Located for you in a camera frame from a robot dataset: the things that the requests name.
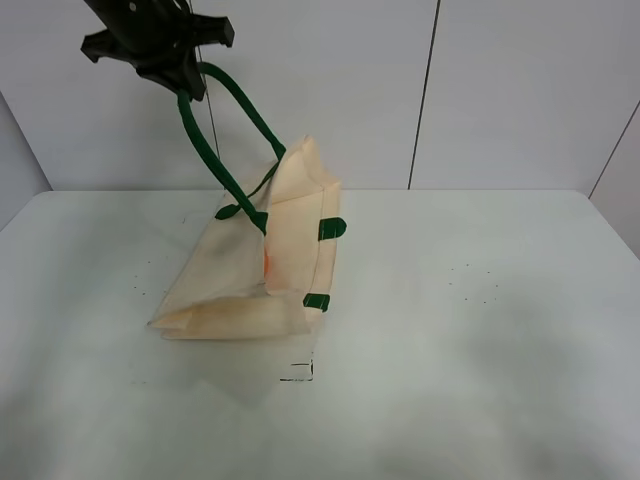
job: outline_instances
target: white table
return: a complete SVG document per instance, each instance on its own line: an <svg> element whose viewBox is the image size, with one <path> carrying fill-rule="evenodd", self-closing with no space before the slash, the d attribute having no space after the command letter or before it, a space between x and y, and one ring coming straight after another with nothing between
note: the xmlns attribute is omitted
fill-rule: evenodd
<svg viewBox="0 0 640 480"><path fill-rule="evenodd" d="M0 232L0 478L639 478L640 264L585 197L345 192L315 377L267 384L145 328L219 198Z"/></svg>

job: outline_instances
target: green handle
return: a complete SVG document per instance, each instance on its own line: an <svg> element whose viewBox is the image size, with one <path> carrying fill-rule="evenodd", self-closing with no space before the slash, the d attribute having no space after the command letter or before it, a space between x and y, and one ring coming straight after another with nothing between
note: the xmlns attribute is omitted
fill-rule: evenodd
<svg viewBox="0 0 640 480"><path fill-rule="evenodd" d="M191 143L202 158L202 161L209 168L209 170L211 170L211 173L213 173L213 175L218 179L222 186L224 186L224 188L226 188L229 193L233 195L233 198L235 198L238 202L238 205L227 205L226 207L220 209L220 211L216 214L216 218L224 219L232 217L238 211L240 211L240 209L242 209L251 219L251 222L256 227L258 227L263 234L266 235L268 214L266 212L258 212L249 198L255 195L263 187L263 185L275 174L286 149L284 145L282 145L282 143L278 141L273 132L269 129L265 121L262 119L251 101L242 91L242 89L229 75L227 75L224 71L222 71L215 65L211 65L210 63L206 62L198 63L198 68L201 73L215 78L227 90L229 90L231 95L233 95L233 98L235 98L238 104L240 104L242 110L244 110L244 112L248 115L248 117L258 128L260 133L262 133L262 135L264 135L269 143L271 143L271 147L273 148L273 151L275 152L278 159L276 164L271 169L269 169L258 187L249 195L245 195L245 193L242 191L242 188L240 188L240 185L238 185L233 176L225 168L218 156L209 146L207 140L202 135L202 132L200 131L200 128L198 127L198 124L193 117L193 112L191 111L190 95L186 91L180 90L178 92L178 109L180 110L182 123L185 130L187 131L187 135L189 136Z"/></svg>

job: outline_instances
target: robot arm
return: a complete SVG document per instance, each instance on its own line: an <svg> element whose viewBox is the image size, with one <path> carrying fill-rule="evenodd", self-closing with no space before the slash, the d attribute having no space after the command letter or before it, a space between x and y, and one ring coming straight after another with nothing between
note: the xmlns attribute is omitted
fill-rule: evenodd
<svg viewBox="0 0 640 480"><path fill-rule="evenodd" d="M234 31L227 17L191 13L186 0L85 0L107 27L82 42L82 52L130 63L142 78L172 92L202 100L205 85L195 48L220 43L231 47Z"/></svg>

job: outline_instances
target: canvas tote bag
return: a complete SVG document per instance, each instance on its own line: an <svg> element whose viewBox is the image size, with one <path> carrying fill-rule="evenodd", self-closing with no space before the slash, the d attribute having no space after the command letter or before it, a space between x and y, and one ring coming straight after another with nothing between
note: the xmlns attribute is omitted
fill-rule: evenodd
<svg viewBox="0 0 640 480"><path fill-rule="evenodd" d="M227 192L150 325L164 338L185 340L314 333L329 306L336 240L346 229L340 181L322 165L313 138L285 149L225 72L199 67L229 90L276 161L238 185L198 129L188 94L178 94L189 138Z"/></svg>

